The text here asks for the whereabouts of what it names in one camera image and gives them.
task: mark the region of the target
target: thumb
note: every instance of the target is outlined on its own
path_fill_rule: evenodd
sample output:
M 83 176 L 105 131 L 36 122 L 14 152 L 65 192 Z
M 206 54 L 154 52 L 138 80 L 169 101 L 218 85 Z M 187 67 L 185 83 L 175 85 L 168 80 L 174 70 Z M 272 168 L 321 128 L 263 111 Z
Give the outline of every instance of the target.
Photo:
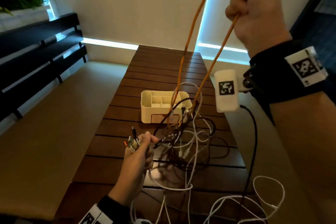
M 151 143 L 151 134 L 147 131 L 141 140 L 140 147 L 136 150 L 136 153 L 145 155 L 149 144 Z

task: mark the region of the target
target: beige bench seat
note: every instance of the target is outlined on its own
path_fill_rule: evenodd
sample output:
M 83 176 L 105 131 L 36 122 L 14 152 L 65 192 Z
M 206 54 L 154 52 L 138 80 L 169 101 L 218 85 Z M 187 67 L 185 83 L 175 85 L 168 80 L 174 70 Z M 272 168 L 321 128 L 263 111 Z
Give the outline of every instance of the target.
M 53 219 L 126 69 L 87 62 L 0 136 L 0 213 Z

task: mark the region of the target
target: cream plastic organizer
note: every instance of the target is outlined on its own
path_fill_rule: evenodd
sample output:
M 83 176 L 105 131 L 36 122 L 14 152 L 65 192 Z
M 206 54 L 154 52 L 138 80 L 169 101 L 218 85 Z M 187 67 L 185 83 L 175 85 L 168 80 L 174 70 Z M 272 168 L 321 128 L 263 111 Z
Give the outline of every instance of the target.
M 173 93 L 174 91 L 154 90 L 145 90 L 141 92 L 141 121 L 143 123 L 160 123 L 170 110 Z M 189 95 L 187 92 L 180 91 L 177 95 L 174 106 L 182 99 L 186 99 L 188 97 Z M 182 117 L 182 107 L 185 107 L 185 111 L 187 111 L 192 107 L 192 105 L 193 104 L 190 100 L 186 100 L 179 104 L 173 112 L 173 119 L 170 119 L 169 122 L 179 122 Z

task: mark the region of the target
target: hand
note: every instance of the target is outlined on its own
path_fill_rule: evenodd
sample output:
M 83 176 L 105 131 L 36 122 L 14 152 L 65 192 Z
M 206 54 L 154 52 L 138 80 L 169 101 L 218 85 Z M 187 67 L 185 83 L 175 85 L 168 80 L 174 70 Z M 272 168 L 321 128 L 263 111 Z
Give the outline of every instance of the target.
M 234 32 L 251 58 L 292 39 L 286 29 L 281 0 L 231 0 L 225 14 L 230 20 L 241 14 Z
M 140 147 L 135 153 L 126 148 L 118 181 L 108 194 L 110 198 L 125 206 L 130 206 L 141 192 L 146 172 L 153 168 L 154 153 L 151 143 L 159 142 L 149 132 L 138 138 L 141 141 Z

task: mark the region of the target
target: planter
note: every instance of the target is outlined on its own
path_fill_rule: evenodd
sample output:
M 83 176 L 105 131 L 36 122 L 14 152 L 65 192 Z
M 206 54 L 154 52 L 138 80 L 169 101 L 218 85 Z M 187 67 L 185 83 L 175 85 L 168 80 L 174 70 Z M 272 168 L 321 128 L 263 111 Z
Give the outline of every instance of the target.
M 0 32 L 23 27 L 32 23 L 49 20 L 50 6 L 41 6 L 35 9 L 11 11 L 12 15 L 0 13 Z

